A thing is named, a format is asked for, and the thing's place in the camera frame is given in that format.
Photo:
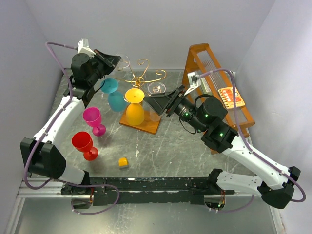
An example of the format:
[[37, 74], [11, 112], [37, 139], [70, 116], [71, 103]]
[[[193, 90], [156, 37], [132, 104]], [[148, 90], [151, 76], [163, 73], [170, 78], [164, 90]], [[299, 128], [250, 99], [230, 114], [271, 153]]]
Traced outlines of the clear wine glass front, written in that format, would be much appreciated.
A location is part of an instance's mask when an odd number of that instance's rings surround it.
[[123, 71], [130, 66], [130, 58], [126, 54], [116, 53], [116, 56], [121, 57], [119, 63], [115, 67], [116, 71]]

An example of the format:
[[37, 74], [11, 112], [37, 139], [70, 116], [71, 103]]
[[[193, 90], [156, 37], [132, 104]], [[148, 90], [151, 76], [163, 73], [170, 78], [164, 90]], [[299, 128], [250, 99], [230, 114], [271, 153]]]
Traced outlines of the clear wine glass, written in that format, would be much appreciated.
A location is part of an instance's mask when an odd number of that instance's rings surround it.
[[116, 53], [116, 56], [121, 57], [119, 63], [115, 67], [116, 71], [123, 71], [130, 66], [130, 58], [126, 54]]
[[[165, 93], [166, 86], [162, 82], [152, 82], [148, 86], [148, 91], [150, 94]], [[149, 115], [151, 121], [157, 122], [161, 119], [161, 116], [159, 116], [151, 107]]]

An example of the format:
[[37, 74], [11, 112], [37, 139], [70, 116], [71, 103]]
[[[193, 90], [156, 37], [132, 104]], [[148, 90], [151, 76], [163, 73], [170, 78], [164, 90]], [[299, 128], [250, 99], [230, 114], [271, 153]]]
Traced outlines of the yellow plastic wine glass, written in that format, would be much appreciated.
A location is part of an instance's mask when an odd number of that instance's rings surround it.
[[130, 125], [137, 126], [144, 121], [144, 97], [144, 92], [138, 88], [131, 88], [125, 93], [125, 98], [130, 103], [126, 109], [126, 119]]

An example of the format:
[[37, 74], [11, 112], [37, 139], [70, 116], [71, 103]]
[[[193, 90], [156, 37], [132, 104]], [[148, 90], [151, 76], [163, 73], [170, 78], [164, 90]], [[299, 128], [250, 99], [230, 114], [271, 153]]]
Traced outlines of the blue plastic wine glass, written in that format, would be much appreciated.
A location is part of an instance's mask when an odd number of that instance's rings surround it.
[[123, 94], [117, 90], [118, 81], [114, 78], [106, 78], [101, 84], [101, 91], [108, 94], [108, 104], [112, 111], [123, 112], [127, 106]]

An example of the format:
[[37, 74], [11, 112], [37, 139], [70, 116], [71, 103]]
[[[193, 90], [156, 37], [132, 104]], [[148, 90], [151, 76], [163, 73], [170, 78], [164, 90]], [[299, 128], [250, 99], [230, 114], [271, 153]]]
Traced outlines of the magenta plastic wine glass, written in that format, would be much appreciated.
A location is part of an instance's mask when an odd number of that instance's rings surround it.
[[92, 127], [92, 133], [95, 136], [100, 137], [105, 134], [106, 127], [102, 124], [102, 116], [98, 108], [90, 107], [85, 109], [82, 117], [86, 124]]

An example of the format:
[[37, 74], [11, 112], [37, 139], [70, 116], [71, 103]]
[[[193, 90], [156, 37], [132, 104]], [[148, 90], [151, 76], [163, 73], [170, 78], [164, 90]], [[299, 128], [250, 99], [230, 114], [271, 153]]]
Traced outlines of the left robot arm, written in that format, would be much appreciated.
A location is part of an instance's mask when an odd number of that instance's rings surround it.
[[89, 49], [79, 50], [72, 57], [72, 75], [66, 77], [68, 88], [58, 108], [39, 132], [32, 138], [25, 137], [20, 143], [25, 167], [23, 179], [29, 188], [36, 188], [27, 180], [28, 174], [33, 173], [48, 180], [55, 179], [73, 184], [74, 190], [81, 195], [90, 191], [89, 173], [68, 164], [57, 146], [78, 115], [90, 103], [96, 93], [94, 85], [112, 73], [120, 60], [121, 56]]

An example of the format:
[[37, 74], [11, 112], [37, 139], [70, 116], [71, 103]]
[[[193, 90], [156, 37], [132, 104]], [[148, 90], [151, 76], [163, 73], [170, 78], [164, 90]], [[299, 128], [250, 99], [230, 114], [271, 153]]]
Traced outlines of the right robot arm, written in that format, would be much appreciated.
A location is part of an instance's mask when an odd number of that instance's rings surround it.
[[208, 148], [231, 157], [254, 173], [249, 176], [213, 170], [207, 181], [208, 191], [222, 195], [226, 191], [258, 195], [277, 209], [284, 209], [293, 201], [294, 186], [301, 171], [294, 166], [280, 165], [251, 146], [241, 133], [223, 121], [227, 110], [216, 97], [201, 95], [205, 100], [197, 107], [185, 98], [183, 89], [184, 86], [180, 86], [172, 92], [148, 95], [143, 100], [159, 116], [177, 114], [180, 122], [203, 134], [201, 140]]

